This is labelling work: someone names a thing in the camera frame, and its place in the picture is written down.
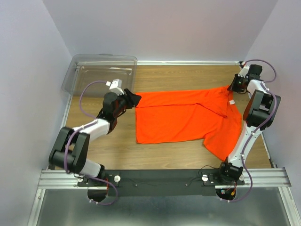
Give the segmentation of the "orange t shirt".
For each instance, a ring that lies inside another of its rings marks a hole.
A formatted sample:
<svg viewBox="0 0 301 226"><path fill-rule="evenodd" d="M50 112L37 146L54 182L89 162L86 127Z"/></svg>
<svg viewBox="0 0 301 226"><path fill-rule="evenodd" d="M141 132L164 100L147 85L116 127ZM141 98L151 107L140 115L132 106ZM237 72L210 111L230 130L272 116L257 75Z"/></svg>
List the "orange t shirt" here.
<svg viewBox="0 0 301 226"><path fill-rule="evenodd" d="M224 161L241 133L242 116L227 86L144 92L135 109L136 141L160 144L202 139Z"/></svg>

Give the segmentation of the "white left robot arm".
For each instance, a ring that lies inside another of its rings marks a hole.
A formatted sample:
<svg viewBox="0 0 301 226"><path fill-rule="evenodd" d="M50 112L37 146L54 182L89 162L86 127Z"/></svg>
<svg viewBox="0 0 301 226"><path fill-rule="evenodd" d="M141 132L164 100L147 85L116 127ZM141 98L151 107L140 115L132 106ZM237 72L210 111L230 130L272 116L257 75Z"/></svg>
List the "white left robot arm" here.
<svg viewBox="0 0 301 226"><path fill-rule="evenodd" d="M79 127L60 129L48 158L50 165L60 167L67 173L85 175L94 186L104 182L105 167L87 158L89 144L95 139L111 133L117 118L127 109L137 107L142 97L124 89L118 95L109 92L104 95L103 107L90 123Z"/></svg>

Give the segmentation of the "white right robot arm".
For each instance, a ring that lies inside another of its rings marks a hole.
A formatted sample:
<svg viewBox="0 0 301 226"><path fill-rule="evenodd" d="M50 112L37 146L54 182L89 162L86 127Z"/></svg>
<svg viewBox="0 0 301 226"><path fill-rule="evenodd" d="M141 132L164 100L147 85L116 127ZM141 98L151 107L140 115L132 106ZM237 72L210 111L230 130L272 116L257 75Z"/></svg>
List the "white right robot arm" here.
<svg viewBox="0 0 301 226"><path fill-rule="evenodd" d="M261 65L241 64L229 90L247 92L251 98L243 114L243 129L233 151L222 162L216 173L217 181L223 185L238 182L246 168L246 158L256 139L271 126L277 113L281 97L273 94L261 79Z"/></svg>

